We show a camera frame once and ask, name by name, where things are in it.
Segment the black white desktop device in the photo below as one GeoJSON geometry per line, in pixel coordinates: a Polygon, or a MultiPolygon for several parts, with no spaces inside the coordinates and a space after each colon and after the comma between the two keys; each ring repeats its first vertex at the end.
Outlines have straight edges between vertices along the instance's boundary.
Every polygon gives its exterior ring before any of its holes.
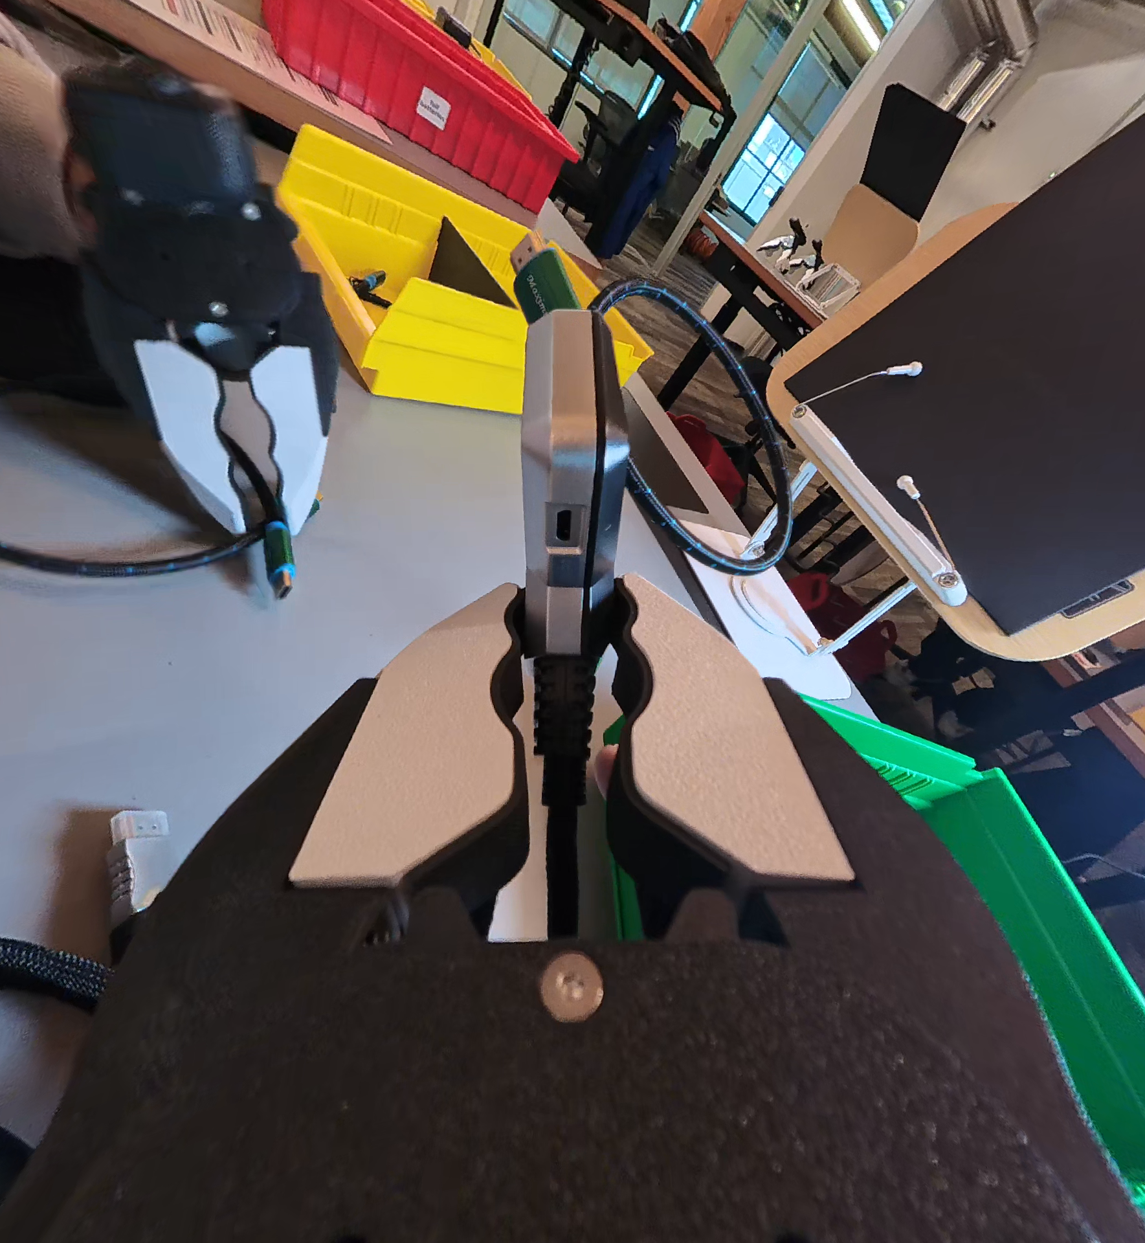
{"type": "Polygon", "coordinates": [[[860,294],[860,281],[823,256],[823,241],[810,239],[798,218],[789,220],[788,234],[761,243],[757,255],[770,264],[803,303],[823,318],[842,310],[860,294]]]}

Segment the yellow plastic bin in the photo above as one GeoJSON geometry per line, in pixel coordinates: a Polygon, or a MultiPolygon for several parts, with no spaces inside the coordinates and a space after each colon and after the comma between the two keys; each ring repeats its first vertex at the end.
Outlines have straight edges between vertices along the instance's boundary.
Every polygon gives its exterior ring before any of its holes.
{"type": "Polygon", "coordinates": [[[297,133],[276,197],[371,393],[520,413],[529,323],[513,252],[528,227],[314,125],[297,133]],[[515,310],[426,278],[443,216],[515,310]]]}

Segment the black office chair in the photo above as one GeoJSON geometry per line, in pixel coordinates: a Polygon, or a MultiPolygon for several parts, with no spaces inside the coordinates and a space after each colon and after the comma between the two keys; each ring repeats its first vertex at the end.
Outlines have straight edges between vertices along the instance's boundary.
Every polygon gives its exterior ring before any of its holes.
{"type": "Polygon", "coordinates": [[[577,107],[584,115],[584,146],[580,160],[569,164],[561,179],[566,206],[588,220],[600,199],[602,179],[639,115],[624,96],[610,90],[602,95],[595,112],[583,102],[577,107]]]}

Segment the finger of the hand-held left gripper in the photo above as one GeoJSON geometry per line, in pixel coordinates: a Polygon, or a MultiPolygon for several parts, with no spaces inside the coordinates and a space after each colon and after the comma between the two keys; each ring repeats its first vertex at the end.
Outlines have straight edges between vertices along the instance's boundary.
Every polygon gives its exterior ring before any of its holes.
{"type": "Polygon", "coordinates": [[[234,461],[219,435],[223,387],[203,358],[170,339],[133,342],[156,430],[193,497],[231,534],[244,534],[234,461]]]}
{"type": "Polygon", "coordinates": [[[313,513],[329,434],[322,428],[313,352],[307,347],[277,346],[249,373],[253,402],[269,424],[270,462],[277,470],[277,495],[292,532],[313,513]]]}

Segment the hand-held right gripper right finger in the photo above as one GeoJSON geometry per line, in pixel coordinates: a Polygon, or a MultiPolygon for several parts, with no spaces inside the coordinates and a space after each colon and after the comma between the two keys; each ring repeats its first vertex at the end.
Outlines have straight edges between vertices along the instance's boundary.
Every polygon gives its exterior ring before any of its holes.
{"type": "Polygon", "coordinates": [[[858,881],[766,680],[718,629],[637,574],[616,581],[612,693],[624,711],[607,839],[664,938],[690,893],[732,933],[765,929],[766,893],[858,881]]]}

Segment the red bag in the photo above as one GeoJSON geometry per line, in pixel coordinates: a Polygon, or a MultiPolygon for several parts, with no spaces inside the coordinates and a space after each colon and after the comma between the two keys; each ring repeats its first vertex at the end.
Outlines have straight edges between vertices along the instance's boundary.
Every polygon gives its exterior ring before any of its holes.
{"type": "MultiPolygon", "coordinates": [[[[803,571],[788,586],[818,633],[828,640],[842,637],[865,615],[865,607],[823,573],[803,571]]],[[[839,649],[836,658],[854,682],[867,681],[884,674],[897,641],[898,631],[892,619],[875,620],[839,649]]]]}

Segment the black wood-rimmed panel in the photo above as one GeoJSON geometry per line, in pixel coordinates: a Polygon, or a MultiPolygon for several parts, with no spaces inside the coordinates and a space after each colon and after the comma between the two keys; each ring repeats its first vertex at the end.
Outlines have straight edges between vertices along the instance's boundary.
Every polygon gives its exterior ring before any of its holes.
{"type": "Polygon", "coordinates": [[[810,334],[774,414],[962,639],[1049,661],[1145,620],[1145,112],[810,334]]]}

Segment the red plastic bin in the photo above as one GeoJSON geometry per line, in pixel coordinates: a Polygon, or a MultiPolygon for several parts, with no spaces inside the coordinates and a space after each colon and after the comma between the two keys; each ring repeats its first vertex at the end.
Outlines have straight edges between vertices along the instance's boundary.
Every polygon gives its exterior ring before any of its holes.
{"type": "Polygon", "coordinates": [[[736,508],[747,491],[747,483],[724,445],[695,414],[669,412],[668,416],[728,505],[736,508]]]}
{"type": "Polygon", "coordinates": [[[408,1],[265,1],[285,65],[471,178],[541,210],[580,156],[507,66],[408,1]]]}

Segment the person's left forearm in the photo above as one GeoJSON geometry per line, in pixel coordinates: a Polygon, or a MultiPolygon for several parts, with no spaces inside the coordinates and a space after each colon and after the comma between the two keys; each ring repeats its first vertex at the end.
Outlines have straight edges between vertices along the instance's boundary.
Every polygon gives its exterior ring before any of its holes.
{"type": "Polygon", "coordinates": [[[0,13],[0,255],[75,261],[63,80],[0,13]]]}

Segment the blue hanging jacket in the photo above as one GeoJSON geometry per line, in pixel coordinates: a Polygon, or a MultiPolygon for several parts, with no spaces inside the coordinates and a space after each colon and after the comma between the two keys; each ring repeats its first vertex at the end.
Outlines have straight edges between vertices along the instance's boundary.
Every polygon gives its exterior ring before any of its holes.
{"type": "Polygon", "coordinates": [[[617,153],[612,172],[623,173],[624,179],[616,190],[603,194],[586,241],[595,257],[606,261],[621,253],[665,190],[677,157],[682,123],[679,115],[673,115],[644,148],[635,145],[636,153],[617,153]]]}

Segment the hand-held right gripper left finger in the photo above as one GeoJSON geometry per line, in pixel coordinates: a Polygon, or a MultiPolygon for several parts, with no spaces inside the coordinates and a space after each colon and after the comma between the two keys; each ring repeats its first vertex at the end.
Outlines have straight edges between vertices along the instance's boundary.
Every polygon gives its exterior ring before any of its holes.
{"type": "Polygon", "coordinates": [[[381,669],[290,866],[293,887],[405,904],[447,888],[488,936],[530,852],[522,622],[522,590],[504,583],[381,669]]]}

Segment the green plastic bin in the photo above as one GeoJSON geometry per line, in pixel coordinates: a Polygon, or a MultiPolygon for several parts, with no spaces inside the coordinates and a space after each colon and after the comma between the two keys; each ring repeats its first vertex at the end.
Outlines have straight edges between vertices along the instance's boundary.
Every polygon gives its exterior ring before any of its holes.
{"type": "Polygon", "coordinates": [[[607,950],[625,1240],[1145,1240],[1145,999],[999,771],[766,685],[858,881],[607,950]]]}

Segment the grey multiport adapter hub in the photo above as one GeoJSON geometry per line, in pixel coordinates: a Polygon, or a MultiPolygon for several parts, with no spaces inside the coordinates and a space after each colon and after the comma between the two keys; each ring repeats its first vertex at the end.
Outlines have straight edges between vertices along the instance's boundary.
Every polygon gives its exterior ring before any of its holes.
{"type": "Polygon", "coordinates": [[[608,644],[629,443],[612,335],[596,310],[529,327],[521,413],[525,649],[608,644]]]}

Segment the tan and black board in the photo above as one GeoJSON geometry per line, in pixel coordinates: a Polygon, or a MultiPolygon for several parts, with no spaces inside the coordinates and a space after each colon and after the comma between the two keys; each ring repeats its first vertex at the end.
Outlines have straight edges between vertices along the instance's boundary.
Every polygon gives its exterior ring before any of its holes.
{"type": "Polygon", "coordinates": [[[906,86],[883,95],[863,173],[823,240],[823,257],[868,286],[916,245],[966,123],[906,86]]]}

